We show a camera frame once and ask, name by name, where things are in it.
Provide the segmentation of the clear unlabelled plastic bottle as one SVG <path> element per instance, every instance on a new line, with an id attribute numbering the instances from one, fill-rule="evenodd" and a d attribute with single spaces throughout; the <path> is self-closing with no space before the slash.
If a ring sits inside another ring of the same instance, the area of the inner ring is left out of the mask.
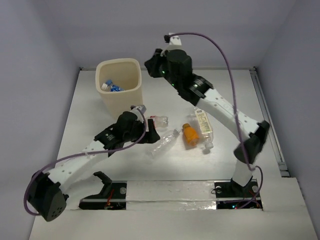
<path id="1" fill-rule="evenodd" d="M 167 131 L 147 153 L 152 158 L 166 154 L 175 145 L 180 133 L 181 130 L 177 128 Z"/>

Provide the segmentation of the orange plastic bottle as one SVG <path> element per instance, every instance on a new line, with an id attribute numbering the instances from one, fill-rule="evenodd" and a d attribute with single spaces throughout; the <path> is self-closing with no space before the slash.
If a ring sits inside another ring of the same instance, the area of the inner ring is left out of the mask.
<path id="1" fill-rule="evenodd" d="M 186 143 L 192 147 L 196 146 L 200 140 L 196 130 L 189 123 L 183 124 L 182 130 Z"/>

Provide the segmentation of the white cap blue label bottle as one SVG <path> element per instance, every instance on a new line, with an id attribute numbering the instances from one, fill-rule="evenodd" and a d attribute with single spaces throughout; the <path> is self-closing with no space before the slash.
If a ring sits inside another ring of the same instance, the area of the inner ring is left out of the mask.
<path id="1" fill-rule="evenodd" d="M 110 86 L 107 85 L 106 83 L 103 83 L 101 86 L 101 90 L 105 91 L 105 92 L 109 92 L 110 91 Z"/>

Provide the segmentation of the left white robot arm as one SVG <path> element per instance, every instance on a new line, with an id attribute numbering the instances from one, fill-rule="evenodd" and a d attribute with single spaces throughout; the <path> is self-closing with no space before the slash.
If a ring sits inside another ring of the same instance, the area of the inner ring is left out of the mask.
<path id="1" fill-rule="evenodd" d="M 159 139 L 154 120 L 145 118 L 139 107 L 123 112 L 83 151 L 59 159 L 59 166 L 49 163 L 33 174 L 23 196 L 25 211 L 47 222 L 55 220 L 67 207 L 68 189 L 82 174 L 116 152 Z"/>

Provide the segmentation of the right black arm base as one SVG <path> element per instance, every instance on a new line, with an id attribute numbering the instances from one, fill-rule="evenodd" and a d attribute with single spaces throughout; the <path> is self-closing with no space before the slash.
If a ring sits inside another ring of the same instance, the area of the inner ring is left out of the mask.
<path id="1" fill-rule="evenodd" d="M 214 183 L 211 194 L 216 197 L 218 210 L 263 209 L 260 196 L 261 184 L 250 179 L 246 186 L 240 186 L 233 180 Z"/>

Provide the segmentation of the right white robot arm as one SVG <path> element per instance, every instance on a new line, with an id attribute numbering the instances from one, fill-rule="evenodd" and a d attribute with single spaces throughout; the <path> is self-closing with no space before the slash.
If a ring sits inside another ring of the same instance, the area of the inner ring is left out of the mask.
<path id="1" fill-rule="evenodd" d="M 233 151 L 237 162 L 230 190 L 235 196 L 246 193 L 253 177 L 253 164 L 265 145 L 270 124 L 265 120 L 258 122 L 232 106 L 211 82 L 193 72 L 192 59 L 184 50 L 157 48 L 144 66 L 150 77 L 164 78 L 182 99 L 214 117 L 235 135 L 239 145 Z"/>

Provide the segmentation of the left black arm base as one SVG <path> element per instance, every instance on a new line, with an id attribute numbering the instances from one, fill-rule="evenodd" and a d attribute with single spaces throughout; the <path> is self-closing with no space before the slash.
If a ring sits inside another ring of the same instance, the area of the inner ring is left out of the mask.
<path id="1" fill-rule="evenodd" d="M 127 206 L 127 182 L 112 181 L 106 174 L 97 171 L 103 186 L 99 193 L 86 196 L 79 201 L 81 210 L 125 210 Z"/>

